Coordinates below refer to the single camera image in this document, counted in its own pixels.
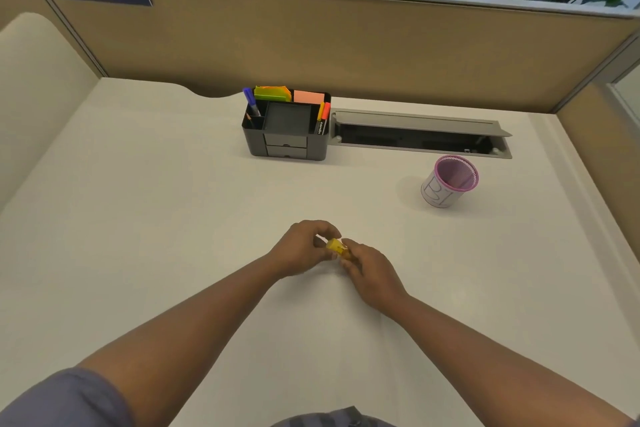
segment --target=blue marker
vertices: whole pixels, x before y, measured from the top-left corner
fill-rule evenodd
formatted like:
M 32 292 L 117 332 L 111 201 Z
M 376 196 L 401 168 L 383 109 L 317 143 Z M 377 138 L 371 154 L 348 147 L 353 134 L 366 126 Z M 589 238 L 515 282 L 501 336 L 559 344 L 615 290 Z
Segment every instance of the blue marker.
M 249 108 L 251 109 L 251 113 L 256 117 L 261 117 L 260 110 L 258 110 L 258 105 L 255 104 L 255 97 L 253 95 L 253 90 L 251 88 L 243 88 L 244 96 L 246 97 L 247 102 L 249 103 Z

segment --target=black desk organizer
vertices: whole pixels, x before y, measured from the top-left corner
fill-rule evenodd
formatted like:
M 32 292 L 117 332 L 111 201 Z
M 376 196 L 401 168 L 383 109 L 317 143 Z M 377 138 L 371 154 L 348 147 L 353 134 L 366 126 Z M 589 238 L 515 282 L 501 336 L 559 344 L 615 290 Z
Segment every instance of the black desk organizer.
M 331 103 L 331 95 L 325 93 L 324 100 Z M 328 120 L 322 135 L 314 132 L 320 105 L 263 99 L 256 100 L 256 105 L 262 116 L 253 116 L 247 105 L 242 121 L 252 155 L 324 160 L 329 145 Z

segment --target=gray sleeve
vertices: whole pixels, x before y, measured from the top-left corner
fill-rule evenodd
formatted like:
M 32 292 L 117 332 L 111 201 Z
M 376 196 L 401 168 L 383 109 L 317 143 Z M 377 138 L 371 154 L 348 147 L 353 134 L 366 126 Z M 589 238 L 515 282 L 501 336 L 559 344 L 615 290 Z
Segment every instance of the gray sleeve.
M 103 377 L 63 370 L 20 395 L 2 412 L 0 427 L 133 427 L 124 398 Z

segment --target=white desk surface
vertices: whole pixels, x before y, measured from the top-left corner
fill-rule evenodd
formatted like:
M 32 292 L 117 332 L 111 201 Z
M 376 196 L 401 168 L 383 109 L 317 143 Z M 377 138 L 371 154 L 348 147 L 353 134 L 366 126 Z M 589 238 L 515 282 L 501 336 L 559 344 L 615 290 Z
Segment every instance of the white desk surface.
M 438 154 L 256 158 L 244 106 L 98 83 L 0 215 L 0 407 L 266 253 L 294 221 L 325 219 L 386 253 L 420 299 L 638 413 L 640 350 L 609 264 L 536 131 L 554 116 L 336 98 L 498 119 L 513 134 L 513 159 L 472 158 L 478 188 L 439 210 L 420 197 Z M 480 425 L 408 336 L 322 264 L 269 291 L 174 425 L 265 427 L 348 405 L 399 427 Z

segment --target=pink sticky note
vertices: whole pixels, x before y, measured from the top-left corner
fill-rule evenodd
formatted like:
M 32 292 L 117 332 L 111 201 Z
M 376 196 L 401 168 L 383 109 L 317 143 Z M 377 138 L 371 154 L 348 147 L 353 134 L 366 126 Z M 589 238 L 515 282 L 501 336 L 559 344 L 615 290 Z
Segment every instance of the pink sticky note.
M 296 103 L 324 103 L 324 93 L 294 90 L 293 101 Z

